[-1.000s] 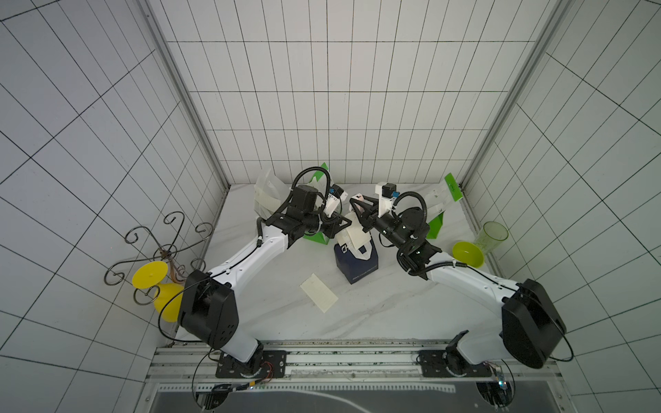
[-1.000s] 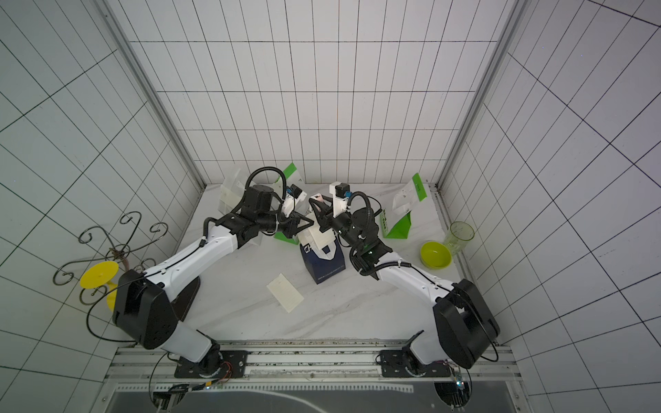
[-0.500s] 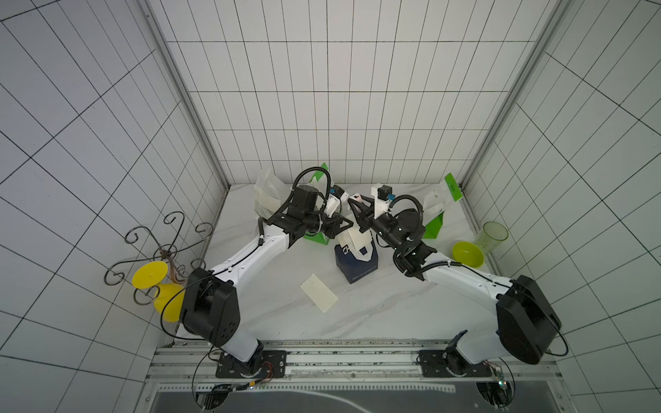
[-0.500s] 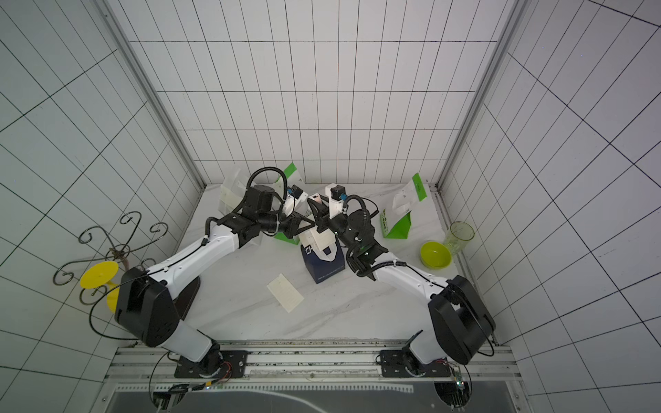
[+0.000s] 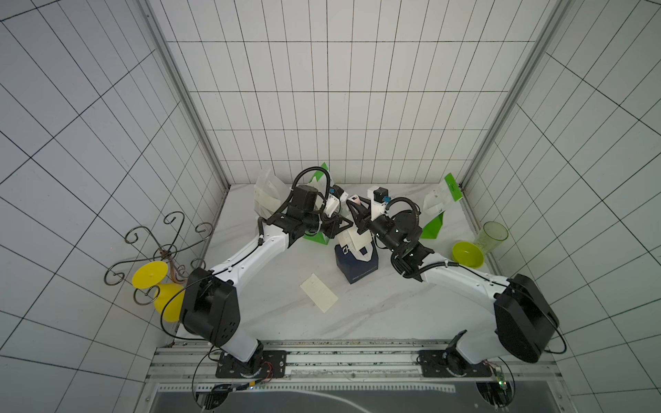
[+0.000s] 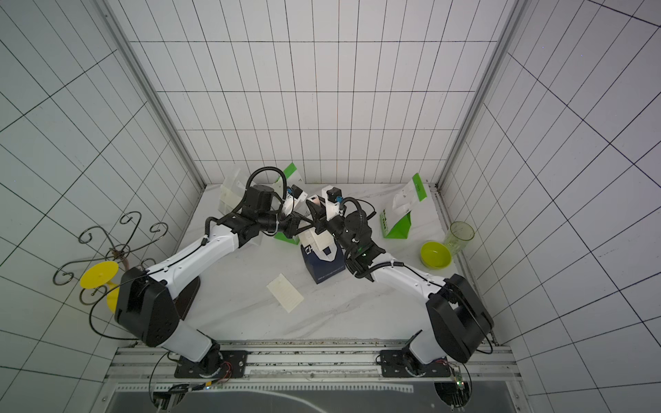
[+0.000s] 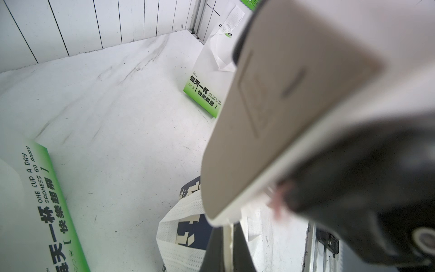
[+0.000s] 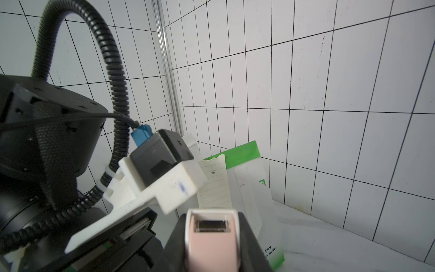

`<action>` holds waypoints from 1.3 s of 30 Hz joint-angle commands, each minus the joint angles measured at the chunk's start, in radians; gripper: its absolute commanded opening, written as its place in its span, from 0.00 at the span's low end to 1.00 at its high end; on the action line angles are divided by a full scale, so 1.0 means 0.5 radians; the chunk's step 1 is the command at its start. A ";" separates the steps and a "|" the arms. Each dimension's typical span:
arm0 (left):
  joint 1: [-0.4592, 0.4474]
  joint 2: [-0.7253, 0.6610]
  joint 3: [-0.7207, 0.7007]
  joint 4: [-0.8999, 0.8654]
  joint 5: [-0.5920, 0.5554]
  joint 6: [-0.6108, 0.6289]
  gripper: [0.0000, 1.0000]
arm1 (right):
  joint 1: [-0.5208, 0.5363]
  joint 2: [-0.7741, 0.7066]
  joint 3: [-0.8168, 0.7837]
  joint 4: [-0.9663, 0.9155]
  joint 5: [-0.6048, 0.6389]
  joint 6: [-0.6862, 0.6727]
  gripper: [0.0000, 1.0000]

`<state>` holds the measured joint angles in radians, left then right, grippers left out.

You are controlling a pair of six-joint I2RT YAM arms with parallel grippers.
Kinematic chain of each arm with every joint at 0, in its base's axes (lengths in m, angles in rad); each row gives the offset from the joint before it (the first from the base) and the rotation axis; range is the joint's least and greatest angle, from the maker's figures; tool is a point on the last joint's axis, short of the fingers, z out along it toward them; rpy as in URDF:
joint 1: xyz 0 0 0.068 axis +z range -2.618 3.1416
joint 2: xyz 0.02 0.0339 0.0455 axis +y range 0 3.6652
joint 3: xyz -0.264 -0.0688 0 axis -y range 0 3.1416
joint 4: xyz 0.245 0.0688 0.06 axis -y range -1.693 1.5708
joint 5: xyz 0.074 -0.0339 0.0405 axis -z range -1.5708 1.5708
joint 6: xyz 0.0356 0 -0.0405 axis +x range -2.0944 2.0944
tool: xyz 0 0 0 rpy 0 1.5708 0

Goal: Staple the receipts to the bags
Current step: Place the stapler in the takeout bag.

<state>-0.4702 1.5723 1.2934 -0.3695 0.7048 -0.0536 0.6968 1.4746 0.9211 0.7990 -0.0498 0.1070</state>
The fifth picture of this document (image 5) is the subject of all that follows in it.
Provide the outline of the navy blue beige bag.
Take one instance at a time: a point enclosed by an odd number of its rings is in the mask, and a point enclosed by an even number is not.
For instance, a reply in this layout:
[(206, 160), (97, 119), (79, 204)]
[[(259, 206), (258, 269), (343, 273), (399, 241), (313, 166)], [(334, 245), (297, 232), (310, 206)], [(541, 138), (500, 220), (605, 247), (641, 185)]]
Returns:
[(375, 251), (373, 237), (363, 233), (358, 240), (363, 244), (361, 249), (356, 249), (350, 235), (340, 234), (334, 247), (336, 265), (349, 284), (355, 284), (379, 268), (379, 257)]

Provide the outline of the cream receipt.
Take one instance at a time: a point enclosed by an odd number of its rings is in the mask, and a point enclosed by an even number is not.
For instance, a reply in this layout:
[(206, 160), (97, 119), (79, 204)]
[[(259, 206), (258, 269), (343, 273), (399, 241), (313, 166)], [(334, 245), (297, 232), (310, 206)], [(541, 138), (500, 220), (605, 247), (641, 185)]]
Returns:
[(256, 212), (261, 216), (272, 215), (279, 208), (282, 202), (258, 186), (254, 187), (254, 200), (256, 201)]
[(338, 297), (334, 292), (315, 274), (312, 274), (301, 284), (301, 289), (322, 313), (327, 313), (338, 301)]
[(354, 255), (364, 256), (371, 251), (372, 235), (370, 232), (359, 234), (356, 225), (337, 235), (338, 245)]

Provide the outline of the green white bag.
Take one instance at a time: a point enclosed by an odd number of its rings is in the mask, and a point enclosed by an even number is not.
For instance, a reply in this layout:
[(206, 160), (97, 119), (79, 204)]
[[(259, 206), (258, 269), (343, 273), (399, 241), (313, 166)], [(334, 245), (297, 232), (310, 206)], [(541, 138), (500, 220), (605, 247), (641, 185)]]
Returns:
[[(321, 171), (313, 172), (313, 175), (307, 184), (318, 190), (319, 195), (315, 201), (315, 208), (320, 208), (322, 203), (322, 196), (325, 192), (325, 174)], [(327, 245), (330, 242), (330, 239), (325, 236), (323, 232), (306, 232), (304, 239), (323, 245)]]
[(460, 184), (452, 173), (447, 174), (423, 199), (419, 217), (423, 229), (421, 238), (437, 239), (443, 226), (444, 213), (462, 199)]

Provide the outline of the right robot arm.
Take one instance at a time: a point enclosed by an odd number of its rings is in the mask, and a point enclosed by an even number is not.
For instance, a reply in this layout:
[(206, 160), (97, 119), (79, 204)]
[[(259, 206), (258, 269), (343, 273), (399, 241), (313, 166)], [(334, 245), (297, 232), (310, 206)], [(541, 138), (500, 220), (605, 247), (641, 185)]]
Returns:
[(559, 329), (559, 320), (532, 279), (490, 275), (456, 263), (420, 242), (419, 206), (411, 199), (380, 201), (354, 195), (347, 208), (358, 232), (370, 232), (391, 252), (391, 264), (406, 279), (449, 289), (485, 308), (492, 323), (458, 333), (447, 353), (467, 364), (510, 354), (536, 363)]

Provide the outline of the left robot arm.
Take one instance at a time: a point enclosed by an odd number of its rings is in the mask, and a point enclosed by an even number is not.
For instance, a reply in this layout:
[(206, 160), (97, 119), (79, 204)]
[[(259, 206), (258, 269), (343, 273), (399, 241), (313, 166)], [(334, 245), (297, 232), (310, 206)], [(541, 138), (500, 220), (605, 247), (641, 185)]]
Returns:
[(299, 173), (285, 201), (270, 217), (258, 218), (258, 235), (249, 244), (224, 263), (190, 275), (182, 291), (184, 329), (244, 365), (260, 364), (263, 345), (240, 326), (239, 295), (252, 277), (302, 237), (322, 233), (333, 239), (351, 228), (353, 222), (332, 206), (342, 192), (332, 187), (323, 167)]

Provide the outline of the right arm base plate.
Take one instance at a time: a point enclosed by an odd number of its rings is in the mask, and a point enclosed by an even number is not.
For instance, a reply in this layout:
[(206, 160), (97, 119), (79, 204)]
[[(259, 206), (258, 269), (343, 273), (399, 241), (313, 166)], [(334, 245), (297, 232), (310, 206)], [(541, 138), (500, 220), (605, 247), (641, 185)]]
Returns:
[(469, 364), (458, 352), (451, 350), (420, 350), (417, 363), (425, 378), (491, 378), (492, 370), (482, 364)]

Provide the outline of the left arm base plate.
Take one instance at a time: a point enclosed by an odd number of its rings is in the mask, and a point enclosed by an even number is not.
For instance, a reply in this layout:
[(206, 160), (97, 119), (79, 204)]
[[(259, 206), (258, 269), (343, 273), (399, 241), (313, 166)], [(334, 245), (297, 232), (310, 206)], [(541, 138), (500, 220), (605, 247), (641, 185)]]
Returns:
[(260, 350), (246, 362), (223, 353), (215, 377), (223, 380), (280, 379), (285, 375), (286, 366), (287, 352), (284, 350)]

